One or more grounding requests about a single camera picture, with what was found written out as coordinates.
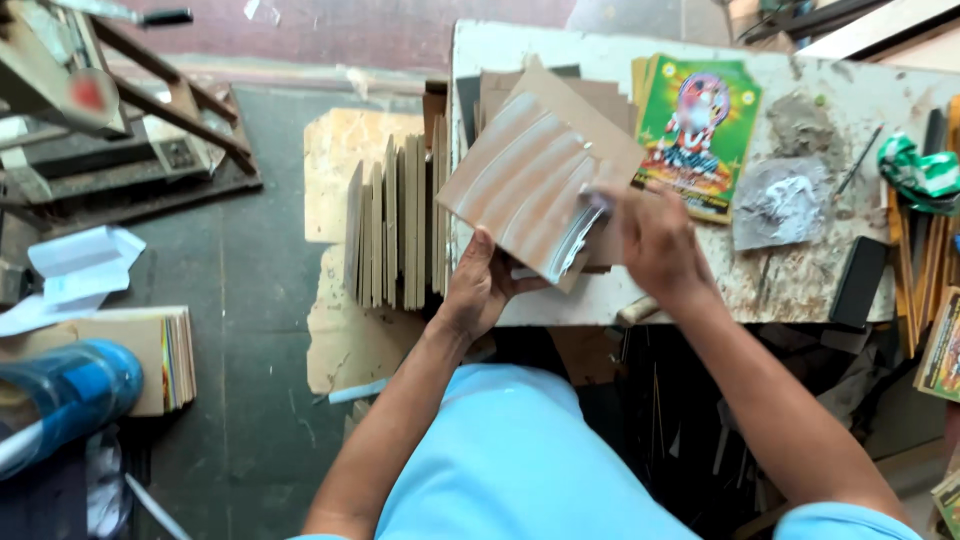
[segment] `person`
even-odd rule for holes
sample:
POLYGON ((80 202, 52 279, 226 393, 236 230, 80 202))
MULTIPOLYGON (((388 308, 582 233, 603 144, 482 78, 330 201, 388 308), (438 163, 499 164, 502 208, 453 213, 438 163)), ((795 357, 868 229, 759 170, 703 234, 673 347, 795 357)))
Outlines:
MULTIPOLYGON (((680 197, 658 185, 604 190, 631 277, 676 322, 795 506, 775 538, 918 539, 853 437, 733 321, 680 197)), ((301 538, 697 537, 586 425, 566 381, 511 364, 457 367, 511 298, 544 286, 512 279, 476 229, 444 303, 330 467, 301 538)))

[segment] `light blue shirt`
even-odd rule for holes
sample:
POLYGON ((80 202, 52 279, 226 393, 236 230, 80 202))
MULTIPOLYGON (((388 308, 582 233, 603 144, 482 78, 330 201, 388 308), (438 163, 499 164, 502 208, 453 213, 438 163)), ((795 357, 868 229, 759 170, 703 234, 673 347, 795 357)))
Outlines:
MULTIPOLYGON (((919 540, 879 512, 816 503, 777 540, 919 540)), ((339 538, 308 535, 301 539, 339 538)), ((376 538, 698 538, 584 422, 573 388, 539 369, 471 364, 394 484, 376 538)))

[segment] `green printed poster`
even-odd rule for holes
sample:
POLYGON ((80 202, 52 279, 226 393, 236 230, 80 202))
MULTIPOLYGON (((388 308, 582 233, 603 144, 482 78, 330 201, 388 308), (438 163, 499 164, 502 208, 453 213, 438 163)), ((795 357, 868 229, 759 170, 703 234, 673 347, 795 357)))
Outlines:
MULTIPOLYGON (((635 62, 640 68, 642 62, 635 62)), ((642 183, 672 184, 690 213, 730 223, 736 179, 754 132, 762 88, 742 61, 678 61, 655 55, 635 73, 636 140, 647 149, 642 183)))

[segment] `pencil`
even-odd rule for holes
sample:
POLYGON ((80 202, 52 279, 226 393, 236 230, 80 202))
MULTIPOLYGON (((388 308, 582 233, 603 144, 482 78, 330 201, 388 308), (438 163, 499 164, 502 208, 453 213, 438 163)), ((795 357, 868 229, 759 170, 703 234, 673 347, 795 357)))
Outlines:
POLYGON ((837 189, 837 192, 833 195, 833 202, 840 200, 840 195, 843 193, 843 190, 847 188, 847 184, 850 183, 850 180, 853 178, 853 175, 856 173, 856 169, 860 168, 860 163, 863 162, 863 159, 867 157, 867 152, 870 151, 870 147, 876 142, 876 138, 880 135, 880 132, 883 131, 883 124, 880 123, 879 126, 876 126, 874 134, 870 135, 870 140, 867 142, 867 146, 863 147, 863 152, 860 153, 860 157, 856 159, 851 167, 850 172, 847 173, 847 176, 844 177, 843 182, 840 183, 840 187, 837 189))

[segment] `glue-stained table surface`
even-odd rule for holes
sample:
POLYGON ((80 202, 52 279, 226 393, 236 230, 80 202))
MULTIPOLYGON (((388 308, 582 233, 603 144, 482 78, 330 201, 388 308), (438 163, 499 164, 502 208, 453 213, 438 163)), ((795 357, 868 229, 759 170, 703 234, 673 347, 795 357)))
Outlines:
MULTIPOLYGON (((452 80, 455 85, 457 79, 479 75, 482 70, 517 71, 524 56, 537 54, 545 65, 578 63, 584 79, 616 81, 621 93, 632 96, 631 60, 655 53, 678 59, 744 61, 764 91, 750 143, 748 170, 751 163, 773 156, 778 140, 772 133, 768 111, 792 92, 802 92, 811 100, 824 96, 823 107, 836 128, 835 139, 843 144, 847 167, 867 144, 878 122, 886 123, 886 135, 903 131, 922 144, 929 111, 937 107, 946 110, 950 97, 960 93, 960 74, 472 20, 459 21, 454 30, 452 80)), ((451 88, 450 99, 451 166, 456 168, 467 145, 455 87, 451 88)), ((731 226, 698 223, 697 236, 737 321, 828 321, 853 241, 860 235, 889 239, 875 155, 876 146, 844 192, 841 205, 828 212, 818 241, 735 253, 731 226)), ((839 184, 839 176, 842 174, 834 175, 830 189, 839 184)), ((466 248, 472 229, 455 217, 451 219, 447 250, 452 268, 466 248)), ((606 325, 614 322, 618 310, 644 294, 623 267, 614 267, 609 274, 582 276, 568 295, 549 289, 517 297, 507 305, 499 324, 606 325)), ((888 266, 870 320, 891 319, 894 303, 893 270, 888 266)), ((667 320, 660 317, 651 322, 667 320)))

